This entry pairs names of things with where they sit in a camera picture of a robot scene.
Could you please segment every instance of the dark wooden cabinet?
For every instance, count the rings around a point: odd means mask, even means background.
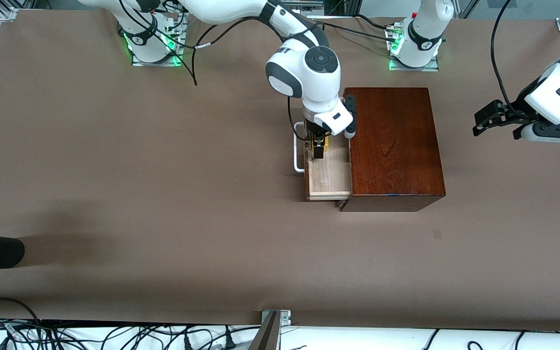
[[[438,140],[426,88],[347,88],[356,135],[329,140],[324,159],[305,152],[307,197],[340,210],[413,212],[445,196]]]

